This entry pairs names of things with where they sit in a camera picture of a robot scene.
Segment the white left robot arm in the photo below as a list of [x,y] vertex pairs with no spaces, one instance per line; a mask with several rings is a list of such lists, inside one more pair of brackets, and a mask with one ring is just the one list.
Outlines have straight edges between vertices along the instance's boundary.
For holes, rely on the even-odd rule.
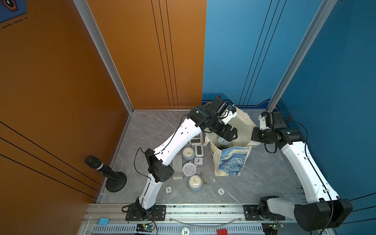
[[144,151],[148,164],[146,186],[135,203],[126,206],[127,213],[136,216],[135,220],[150,219],[156,197],[163,182],[174,173],[170,163],[178,152],[195,136],[206,130],[231,142],[238,138],[238,130],[229,122],[237,116],[237,108],[219,98],[206,105],[197,106],[183,115],[175,132],[159,147]]

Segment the cream blue-rim alarm clock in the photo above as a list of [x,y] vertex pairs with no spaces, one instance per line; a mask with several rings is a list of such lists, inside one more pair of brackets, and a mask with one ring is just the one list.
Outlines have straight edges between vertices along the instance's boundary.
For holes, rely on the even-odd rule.
[[219,137],[219,138],[218,138],[218,144],[219,144],[220,146],[228,146],[228,145],[230,144],[230,142],[227,141],[227,140],[225,140],[225,139],[222,138],[222,137]]

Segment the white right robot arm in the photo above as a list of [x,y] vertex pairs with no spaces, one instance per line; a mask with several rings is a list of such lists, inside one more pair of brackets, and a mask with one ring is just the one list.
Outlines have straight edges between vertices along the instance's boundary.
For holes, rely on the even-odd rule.
[[262,197],[259,214],[264,219],[276,215],[296,220],[308,232],[339,227],[350,215],[353,206],[348,199],[340,198],[331,187],[311,156],[307,138],[299,129],[291,129],[281,112],[263,112],[259,127],[252,132],[252,140],[274,144],[290,162],[303,188],[306,204],[295,204],[277,196]]

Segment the cream canvas bag blue print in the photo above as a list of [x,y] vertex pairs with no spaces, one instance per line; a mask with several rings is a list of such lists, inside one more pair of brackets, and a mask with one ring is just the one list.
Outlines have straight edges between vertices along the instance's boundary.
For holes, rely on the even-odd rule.
[[238,138],[231,141],[228,146],[218,144],[217,134],[205,134],[205,143],[210,147],[215,176],[240,176],[252,148],[259,145],[259,142],[251,140],[256,124],[247,113],[237,108],[237,116],[228,123],[238,130]]

